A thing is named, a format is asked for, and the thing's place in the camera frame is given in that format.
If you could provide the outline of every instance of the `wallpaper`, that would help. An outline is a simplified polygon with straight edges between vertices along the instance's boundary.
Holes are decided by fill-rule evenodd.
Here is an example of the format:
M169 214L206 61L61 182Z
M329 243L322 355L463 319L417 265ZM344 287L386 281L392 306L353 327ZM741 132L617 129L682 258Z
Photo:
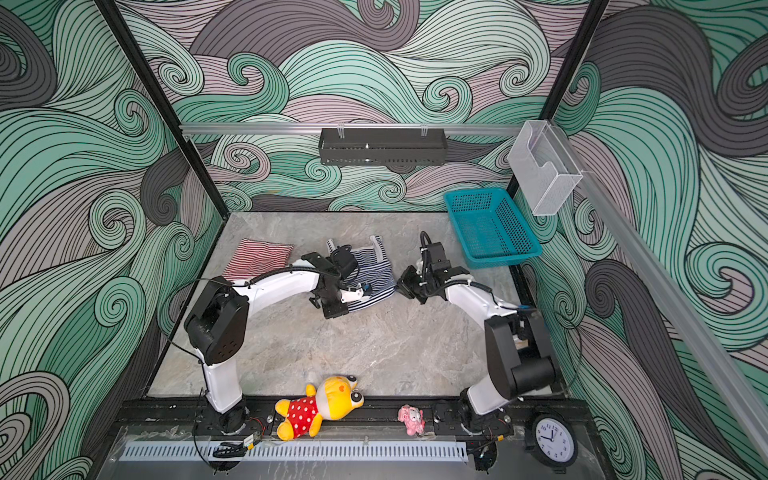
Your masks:
M93 1L0 2L0 477L88 474L220 223Z
M627 8L642 0L623 0ZM182 122L537 118L587 0L119 0ZM231 210L444 210L506 187L514 138L449 139L443 166L325 166L317 136L199 135Z
M555 120L768 400L768 2L609 13ZM524 272L619 478L768 478L589 199L529 222Z

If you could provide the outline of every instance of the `small pink plush figurine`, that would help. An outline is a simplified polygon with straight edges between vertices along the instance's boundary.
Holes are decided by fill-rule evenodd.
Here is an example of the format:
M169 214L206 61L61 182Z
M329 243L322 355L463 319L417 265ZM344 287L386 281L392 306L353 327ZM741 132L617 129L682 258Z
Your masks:
M397 414L397 419L400 422L406 424L406 431L408 435L414 435L418 433L421 435L424 433L424 412L411 407L410 405L403 405L400 407L400 411Z

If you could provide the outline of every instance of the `yellow plush toy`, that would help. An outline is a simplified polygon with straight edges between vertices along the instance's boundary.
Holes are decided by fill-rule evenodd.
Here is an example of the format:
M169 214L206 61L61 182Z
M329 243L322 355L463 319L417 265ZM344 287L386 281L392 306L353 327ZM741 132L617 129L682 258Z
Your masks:
M286 419L277 427L277 436L287 442L306 433L317 435L324 419L343 419L354 409L362 406L362 395L355 390L354 376L331 376L319 389L306 384L306 397L298 400L280 400L275 405L277 413Z

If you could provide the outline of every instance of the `folded red striped fabric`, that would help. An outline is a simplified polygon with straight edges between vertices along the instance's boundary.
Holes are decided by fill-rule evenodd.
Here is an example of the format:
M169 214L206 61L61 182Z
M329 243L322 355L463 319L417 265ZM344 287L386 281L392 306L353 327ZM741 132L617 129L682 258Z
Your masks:
M293 245L259 242L243 238L221 276L229 280L249 280L256 275L286 266Z

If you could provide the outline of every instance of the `alarm clock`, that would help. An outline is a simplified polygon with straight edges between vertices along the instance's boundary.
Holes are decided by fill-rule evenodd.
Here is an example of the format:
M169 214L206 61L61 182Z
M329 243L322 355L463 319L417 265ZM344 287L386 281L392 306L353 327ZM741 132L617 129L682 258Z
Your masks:
M525 449L552 468L573 465L578 444L571 425L556 412L535 412L525 425Z

